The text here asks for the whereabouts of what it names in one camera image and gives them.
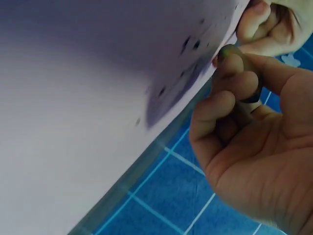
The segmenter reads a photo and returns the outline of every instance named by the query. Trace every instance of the white grout line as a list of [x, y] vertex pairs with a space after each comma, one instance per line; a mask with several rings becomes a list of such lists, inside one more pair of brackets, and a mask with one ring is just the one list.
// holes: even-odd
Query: white grout line
[[267, 104], [268, 99], [269, 99], [269, 97], [270, 97], [271, 94], [272, 94], [272, 92], [269, 92], [268, 96], [266, 97], [266, 100], [265, 100], [265, 102], [264, 102], [265, 105]]
[[135, 195], [133, 195], [131, 192], [128, 191], [128, 195], [133, 197], [133, 199], [140, 205], [142, 206], [144, 209], [146, 209], [148, 212], [150, 212], [152, 215], [154, 215], [156, 218], [158, 218], [159, 220], [161, 220], [163, 223], [165, 223], [166, 225], [168, 225], [169, 227], [171, 227], [173, 230], [175, 230], [177, 233], [179, 234], [183, 234], [183, 230], [181, 230], [179, 227], [177, 227], [175, 224], [173, 224], [169, 219], [167, 219], [166, 217], [164, 217], [163, 215], [161, 215], [160, 213], [158, 213], [157, 211], [155, 211], [154, 209], [152, 209], [148, 204], [146, 204], [144, 201], [142, 201], [140, 198], [136, 197]]
[[306, 53], [311, 59], [313, 59], [313, 55], [309, 53], [305, 48], [301, 47], [300, 49], [303, 50], [304, 53]]
[[[185, 137], [185, 135], [188, 133], [189, 128], [187, 128], [185, 130], [185, 132], [181, 135], [181, 137], [179, 138], [179, 140], [173, 145], [171, 151], [173, 151], [177, 145], [182, 141], [182, 139]], [[145, 178], [145, 180], [143, 182], [141, 182], [141, 184], [137, 187], [137, 189], [133, 192], [133, 195], [135, 195], [145, 184], [146, 182], [153, 176], [153, 174], [157, 171], [158, 168], [161, 167], [161, 165], [166, 161], [166, 159], [168, 159], [168, 157], [170, 156], [171, 153], [167, 153], [166, 156], [162, 159], [161, 162], [159, 162], [156, 167], [150, 172], [150, 174]], [[102, 233], [103, 230], [105, 230], [105, 228], [114, 220], [115, 217], [117, 217], [117, 215], [126, 207], [126, 205], [129, 203], [129, 201], [132, 199], [133, 197], [130, 196], [116, 211], [115, 213], [99, 228], [98, 231], [96, 231], [94, 233], [94, 235], [100, 235], [100, 233]]]
[[172, 150], [170, 150], [168, 147], [165, 147], [164, 150], [168, 153], [171, 153], [175, 158], [177, 158], [178, 160], [182, 161], [183, 163], [185, 163], [186, 165], [192, 167], [195, 171], [199, 172], [201, 175], [204, 175], [204, 172], [197, 167], [195, 164], [193, 164], [192, 162], [188, 161], [187, 159], [185, 159], [182, 155], [173, 152]]
[[199, 214], [196, 216], [196, 218], [191, 222], [191, 224], [189, 225], [188, 229], [184, 232], [183, 235], [187, 235], [190, 230], [192, 229], [192, 227], [194, 226], [194, 224], [196, 223], [196, 221], [200, 218], [200, 216], [203, 214], [203, 212], [205, 211], [205, 209], [207, 208], [207, 206], [211, 203], [211, 201], [213, 200], [213, 198], [215, 197], [215, 193], [212, 194], [212, 196], [210, 197], [210, 199], [206, 202], [206, 204], [204, 205], [204, 207], [201, 209], [201, 211], [199, 212]]
[[256, 230], [254, 231], [254, 233], [252, 235], [256, 235], [256, 233], [259, 231], [261, 226], [262, 226], [262, 224], [259, 224], [259, 226], [256, 228]]

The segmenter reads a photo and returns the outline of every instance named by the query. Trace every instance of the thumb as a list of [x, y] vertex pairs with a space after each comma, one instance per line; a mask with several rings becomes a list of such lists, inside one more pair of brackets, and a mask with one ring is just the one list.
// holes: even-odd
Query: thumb
[[260, 25], [268, 19], [270, 12], [270, 5], [263, 0], [248, 8], [243, 13], [237, 28], [238, 40], [244, 44], [266, 36], [267, 32], [262, 32], [266, 30], [262, 30]]

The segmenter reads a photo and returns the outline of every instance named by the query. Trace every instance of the fingernail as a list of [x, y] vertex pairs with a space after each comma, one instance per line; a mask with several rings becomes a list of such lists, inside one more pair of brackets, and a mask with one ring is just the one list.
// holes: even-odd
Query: fingernail
[[264, 10], [267, 7], [267, 3], [266, 2], [260, 2], [259, 4], [257, 4], [256, 6], [254, 6], [254, 10], [256, 13], [258, 14], [262, 14], [264, 12]]

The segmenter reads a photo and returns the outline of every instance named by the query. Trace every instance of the finger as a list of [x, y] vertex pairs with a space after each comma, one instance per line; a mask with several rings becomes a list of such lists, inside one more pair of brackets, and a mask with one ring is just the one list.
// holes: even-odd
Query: finger
[[220, 140], [213, 134], [216, 120], [227, 116], [234, 105], [234, 95], [223, 91], [196, 106], [192, 115], [189, 139], [202, 169], [206, 169], [222, 149]]
[[232, 117], [227, 116], [217, 120], [215, 134], [223, 146], [226, 146], [229, 141], [238, 133], [238, 131], [239, 127]]
[[243, 13], [237, 28], [238, 40], [241, 43], [250, 42], [260, 25], [268, 19], [270, 12], [270, 5], [264, 1], [260, 1], [255, 6], [247, 9]]
[[190, 141], [196, 142], [214, 131], [216, 120], [227, 116], [235, 105], [231, 92], [222, 91], [198, 103], [194, 109]]
[[244, 70], [243, 60], [237, 54], [231, 54], [224, 59], [215, 70], [212, 76], [212, 93], [215, 92], [215, 86], [227, 77], [231, 77]]
[[220, 79], [216, 82], [214, 91], [230, 91], [236, 100], [251, 97], [258, 88], [258, 77], [252, 71], [243, 71], [230, 78]]
[[242, 45], [239, 48], [243, 53], [264, 56], [277, 56], [290, 52], [288, 47], [282, 45], [270, 36]]
[[287, 66], [273, 57], [254, 54], [246, 54], [246, 56], [262, 76], [264, 86], [277, 95], [280, 95], [282, 88], [291, 77], [297, 74], [310, 73], [304, 69]]

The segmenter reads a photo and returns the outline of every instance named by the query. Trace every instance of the blue tile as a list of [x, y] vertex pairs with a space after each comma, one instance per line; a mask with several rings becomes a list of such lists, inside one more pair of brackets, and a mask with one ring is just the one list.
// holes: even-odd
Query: blue tile
[[174, 137], [167, 143], [168, 148], [172, 148], [174, 144], [177, 143], [177, 141], [180, 139], [180, 137], [185, 133], [185, 131], [189, 128], [191, 121], [191, 115], [188, 117], [188, 119], [181, 125], [177, 133], [174, 135]]
[[125, 206], [130, 201], [130, 197], [126, 194], [124, 198], [122, 198], [115, 208], [107, 215], [102, 224], [93, 232], [95, 235], [103, 234], [103, 231], [110, 225], [112, 221], [120, 214], [120, 212], [125, 208]]
[[313, 51], [308, 51], [306, 49], [301, 48], [300, 50], [294, 53], [294, 57], [300, 60], [301, 62], [300, 68], [313, 71], [313, 57], [309, 56], [309, 54], [312, 55]]
[[171, 156], [136, 195], [184, 231], [212, 193], [203, 175]]
[[278, 95], [271, 93], [268, 99], [267, 105], [271, 107], [273, 110], [281, 113], [279, 100], [280, 100], [280, 97]]
[[166, 151], [162, 151], [159, 156], [152, 162], [152, 164], [145, 170], [145, 172], [140, 176], [140, 178], [136, 181], [136, 183], [131, 187], [130, 191], [135, 192], [138, 187], [142, 187], [147, 180], [147, 178], [151, 177], [154, 172], [158, 171], [160, 165], [166, 164], [166, 158], [168, 158], [170, 154]]
[[313, 52], [313, 35], [306, 41], [306, 43], [302, 46], [307, 51]]
[[258, 226], [258, 223], [239, 214], [215, 197], [194, 224], [189, 235], [252, 235]]
[[264, 224], [261, 225], [259, 231], [256, 233], [256, 235], [283, 235], [280, 230], [268, 227]]
[[260, 96], [260, 99], [261, 99], [263, 104], [266, 102], [268, 95], [269, 95], [269, 90], [266, 89], [265, 87], [263, 87], [262, 92], [261, 92], [261, 96]]
[[175, 235], [167, 224], [156, 218], [134, 200], [99, 235]]
[[189, 134], [186, 135], [175, 148], [175, 152], [180, 154], [182, 157], [193, 163], [194, 165], [200, 167], [199, 162], [192, 150]]

